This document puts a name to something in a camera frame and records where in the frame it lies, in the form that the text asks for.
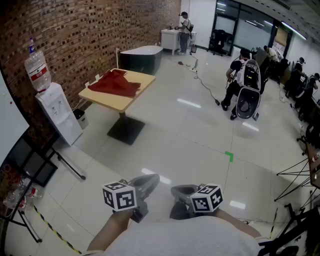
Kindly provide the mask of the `black office chair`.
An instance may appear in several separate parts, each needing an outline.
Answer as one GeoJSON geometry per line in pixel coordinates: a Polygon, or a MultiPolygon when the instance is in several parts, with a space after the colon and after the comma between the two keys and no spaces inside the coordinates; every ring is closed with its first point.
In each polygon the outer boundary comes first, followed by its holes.
{"type": "Polygon", "coordinates": [[[213,55],[218,53],[223,56],[223,47],[225,45],[226,35],[226,32],[222,29],[213,30],[208,47],[208,50],[211,51],[213,55]]]}

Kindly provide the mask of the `pile of empty plastic bottles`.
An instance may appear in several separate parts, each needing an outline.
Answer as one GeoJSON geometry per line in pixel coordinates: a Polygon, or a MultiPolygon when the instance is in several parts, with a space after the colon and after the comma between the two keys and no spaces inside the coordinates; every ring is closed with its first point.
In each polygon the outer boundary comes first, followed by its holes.
{"type": "Polygon", "coordinates": [[[18,210],[24,211],[31,209],[34,203],[39,202],[44,194],[44,189],[28,177],[20,177],[17,183],[11,186],[11,189],[4,197],[3,204],[14,209],[18,206],[18,210]]]}

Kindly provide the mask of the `white black pod chair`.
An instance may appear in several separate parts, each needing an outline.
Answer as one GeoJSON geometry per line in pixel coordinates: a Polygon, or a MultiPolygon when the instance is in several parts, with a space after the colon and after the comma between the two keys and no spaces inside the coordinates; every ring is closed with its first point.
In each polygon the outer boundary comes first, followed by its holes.
{"type": "Polygon", "coordinates": [[[236,102],[236,115],[240,119],[250,119],[257,115],[261,94],[259,90],[244,86],[240,89],[236,102]]]}

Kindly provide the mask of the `red cloth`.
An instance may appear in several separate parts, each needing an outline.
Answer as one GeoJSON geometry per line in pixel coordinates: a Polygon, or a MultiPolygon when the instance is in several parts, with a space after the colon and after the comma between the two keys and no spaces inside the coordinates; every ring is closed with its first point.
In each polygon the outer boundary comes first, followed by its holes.
{"type": "Polygon", "coordinates": [[[130,82],[125,78],[127,71],[108,70],[101,79],[88,86],[91,91],[133,98],[141,87],[139,82],[130,82]]]}

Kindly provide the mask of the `person's left forearm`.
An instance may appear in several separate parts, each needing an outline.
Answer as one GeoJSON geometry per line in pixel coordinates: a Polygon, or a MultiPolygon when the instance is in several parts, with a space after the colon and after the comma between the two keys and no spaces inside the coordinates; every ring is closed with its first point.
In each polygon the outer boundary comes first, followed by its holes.
{"type": "Polygon", "coordinates": [[[129,225],[133,210],[115,211],[90,242],[87,251],[105,251],[129,225]]]}

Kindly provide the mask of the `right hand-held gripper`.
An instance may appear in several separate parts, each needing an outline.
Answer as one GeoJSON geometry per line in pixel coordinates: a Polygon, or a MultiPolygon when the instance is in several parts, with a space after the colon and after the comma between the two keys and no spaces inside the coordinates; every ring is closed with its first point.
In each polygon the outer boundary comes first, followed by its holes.
{"type": "Polygon", "coordinates": [[[192,213],[213,213],[223,202],[219,184],[185,184],[171,188],[175,201],[184,203],[192,213]]]}

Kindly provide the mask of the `person's right forearm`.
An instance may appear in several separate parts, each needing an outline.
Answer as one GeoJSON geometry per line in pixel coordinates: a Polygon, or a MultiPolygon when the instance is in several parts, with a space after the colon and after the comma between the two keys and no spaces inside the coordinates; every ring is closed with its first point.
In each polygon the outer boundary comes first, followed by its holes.
{"type": "Polygon", "coordinates": [[[255,228],[238,220],[237,218],[231,216],[230,214],[226,213],[225,211],[219,208],[214,212],[214,216],[229,222],[238,230],[252,236],[253,238],[258,238],[261,236],[261,234],[255,228]]]}

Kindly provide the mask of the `white black backpack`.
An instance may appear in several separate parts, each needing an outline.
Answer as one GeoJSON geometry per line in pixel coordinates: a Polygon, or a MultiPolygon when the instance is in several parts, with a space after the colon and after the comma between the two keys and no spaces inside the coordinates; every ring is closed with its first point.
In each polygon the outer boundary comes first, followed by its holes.
{"type": "Polygon", "coordinates": [[[260,92],[261,73],[258,63],[254,59],[245,61],[236,74],[236,82],[240,87],[249,87],[260,92]]]}

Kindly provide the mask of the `person's grey shirt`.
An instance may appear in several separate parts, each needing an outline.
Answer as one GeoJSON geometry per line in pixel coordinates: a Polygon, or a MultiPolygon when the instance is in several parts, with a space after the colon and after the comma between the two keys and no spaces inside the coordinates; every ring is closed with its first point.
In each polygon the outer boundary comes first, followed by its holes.
{"type": "Polygon", "coordinates": [[[136,224],[82,256],[258,256],[257,238],[215,216],[136,224]]]}

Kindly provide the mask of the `black glass cabinet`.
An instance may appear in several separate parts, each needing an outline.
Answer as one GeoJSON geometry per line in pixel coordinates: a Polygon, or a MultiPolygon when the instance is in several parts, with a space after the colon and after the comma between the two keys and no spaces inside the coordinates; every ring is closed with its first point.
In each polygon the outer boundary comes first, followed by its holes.
{"type": "Polygon", "coordinates": [[[27,132],[14,144],[6,159],[17,171],[45,187],[58,167],[31,141],[27,132]]]}

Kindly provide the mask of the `person's dark shoe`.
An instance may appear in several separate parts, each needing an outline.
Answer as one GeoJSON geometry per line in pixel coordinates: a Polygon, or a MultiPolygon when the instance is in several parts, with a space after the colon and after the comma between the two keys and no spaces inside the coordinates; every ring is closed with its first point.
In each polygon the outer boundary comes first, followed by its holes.
{"type": "Polygon", "coordinates": [[[190,219],[191,216],[187,206],[183,202],[177,201],[170,211],[169,218],[174,220],[186,220],[190,219]]]}

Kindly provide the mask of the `dark green white-rimmed bathtub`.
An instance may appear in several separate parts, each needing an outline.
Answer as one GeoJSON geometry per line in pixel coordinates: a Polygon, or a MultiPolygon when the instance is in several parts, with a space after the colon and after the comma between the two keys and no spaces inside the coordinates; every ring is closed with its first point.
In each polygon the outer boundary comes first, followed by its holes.
{"type": "Polygon", "coordinates": [[[162,56],[161,46],[146,45],[122,51],[119,54],[119,60],[124,70],[155,75],[161,65],[162,56]]]}

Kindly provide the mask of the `white water dispenser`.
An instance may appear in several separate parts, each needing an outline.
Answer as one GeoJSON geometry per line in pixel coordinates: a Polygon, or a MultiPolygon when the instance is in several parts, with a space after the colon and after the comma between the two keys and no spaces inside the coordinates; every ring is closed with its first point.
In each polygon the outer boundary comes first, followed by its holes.
{"type": "Polygon", "coordinates": [[[72,145],[83,133],[60,84],[50,86],[36,94],[39,105],[62,139],[72,145]]]}

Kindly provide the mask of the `light wooden table black base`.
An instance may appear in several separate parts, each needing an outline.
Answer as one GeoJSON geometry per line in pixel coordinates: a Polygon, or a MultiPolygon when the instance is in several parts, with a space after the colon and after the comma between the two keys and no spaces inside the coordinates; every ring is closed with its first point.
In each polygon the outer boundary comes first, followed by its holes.
{"type": "Polygon", "coordinates": [[[140,84],[135,96],[126,97],[106,92],[93,91],[88,86],[86,86],[78,96],[118,112],[119,119],[111,127],[107,135],[131,146],[142,131],[145,123],[126,116],[126,110],[156,80],[156,77],[154,75],[130,70],[121,69],[120,71],[124,72],[123,77],[128,82],[140,84]]]}

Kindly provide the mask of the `folding table with black legs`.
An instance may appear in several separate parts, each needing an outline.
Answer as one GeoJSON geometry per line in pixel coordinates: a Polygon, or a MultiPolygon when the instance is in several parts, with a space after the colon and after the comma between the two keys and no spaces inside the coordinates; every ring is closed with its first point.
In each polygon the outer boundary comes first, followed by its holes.
{"type": "Polygon", "coordinates": [[[305,142],[304,144],[305,151],[302,153],[302,156],[305,159],[276,173],[276,176],[294,176],[294,179],[273,200],[277,202],[300,188],[310,187],[312,190],[306,202],[300,207],[301,210],[320,196],[320,149],[315,148],[309,142],[305,142]]]}

